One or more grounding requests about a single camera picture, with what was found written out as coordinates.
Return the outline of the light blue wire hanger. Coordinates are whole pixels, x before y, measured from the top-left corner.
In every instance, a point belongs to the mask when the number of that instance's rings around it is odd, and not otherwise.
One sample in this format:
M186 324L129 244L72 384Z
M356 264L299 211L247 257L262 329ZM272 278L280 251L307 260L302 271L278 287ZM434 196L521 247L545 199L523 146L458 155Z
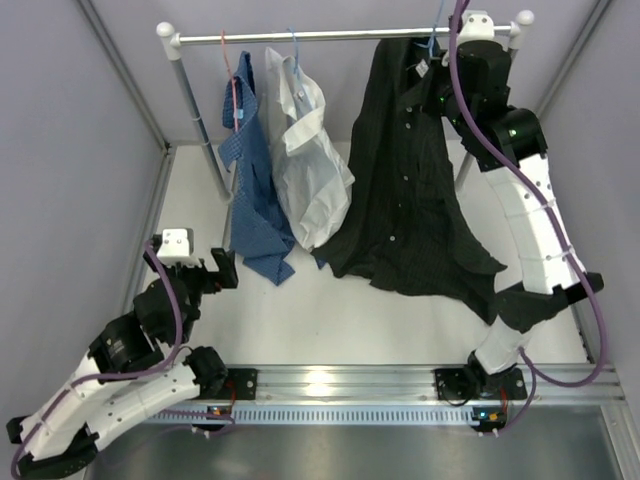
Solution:
M444 7L446 5L445 0L438 1L438 10L436 15L433 18L432 22L432 32L429 35L427 40L413 40L412 44L414 47L418 49L420 53L424 53L426 55L426 60L429 61L434 57L435 53L435 43L436 43L436 29L439 26L439 22L442 18L442 14L444 12Z

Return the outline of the black pinstriped shirt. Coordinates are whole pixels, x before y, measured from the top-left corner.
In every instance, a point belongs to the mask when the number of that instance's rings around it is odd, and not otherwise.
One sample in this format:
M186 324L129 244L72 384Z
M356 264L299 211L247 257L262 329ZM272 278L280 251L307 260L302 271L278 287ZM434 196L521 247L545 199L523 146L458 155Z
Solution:
M433 75L417 73L418 52L408 38L378 43L351 135L352 202L339 231L312 254L338 278L458 300L488 325L501 319L526 332L565 309L567 296L559 288L495 290L505 267L461 211Z

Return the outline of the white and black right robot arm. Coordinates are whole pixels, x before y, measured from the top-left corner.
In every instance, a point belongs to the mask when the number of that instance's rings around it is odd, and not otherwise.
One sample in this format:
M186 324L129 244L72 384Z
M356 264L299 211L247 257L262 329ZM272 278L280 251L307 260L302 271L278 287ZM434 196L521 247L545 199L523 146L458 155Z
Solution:
M604 287L564 227L538 117L509 103L511 66L511 55L487 39L452 45L434 65L436 104L497 195L522 272L497 293L496 320L470 355L465 384L478 397L499 389L537 325L582 300L595 304Z

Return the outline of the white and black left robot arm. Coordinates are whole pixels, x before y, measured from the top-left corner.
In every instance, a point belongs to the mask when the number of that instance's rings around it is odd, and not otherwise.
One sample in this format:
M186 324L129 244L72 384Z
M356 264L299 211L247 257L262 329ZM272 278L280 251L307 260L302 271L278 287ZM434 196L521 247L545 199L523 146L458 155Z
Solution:
M211 251L217 265L180 257L170 261L146 245L144 259L158 274L130 312L108 322L76 370L37 412L6 428L17 450L15 479L63 479L86 468L114 440L185 400L218 397L228 369L212 347L190 349L203 296L238 285L235 254Z

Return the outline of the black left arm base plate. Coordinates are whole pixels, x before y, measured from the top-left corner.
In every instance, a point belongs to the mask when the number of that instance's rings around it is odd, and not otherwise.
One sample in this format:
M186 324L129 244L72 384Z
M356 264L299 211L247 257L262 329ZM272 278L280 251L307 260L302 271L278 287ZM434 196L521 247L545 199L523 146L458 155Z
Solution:
M253 401L256 399L258 370L230 368L224 378L219 378L201 391L198 399L216 401Z

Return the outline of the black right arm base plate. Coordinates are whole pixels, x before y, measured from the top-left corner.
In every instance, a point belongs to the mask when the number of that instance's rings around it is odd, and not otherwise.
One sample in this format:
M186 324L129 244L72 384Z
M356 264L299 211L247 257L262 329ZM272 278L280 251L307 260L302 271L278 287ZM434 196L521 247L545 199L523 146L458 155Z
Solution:
M525 400L528 396L519 368L486 375L471 366L461 366L439 368L434 374L437 398L453 406L463 406L475 400Z

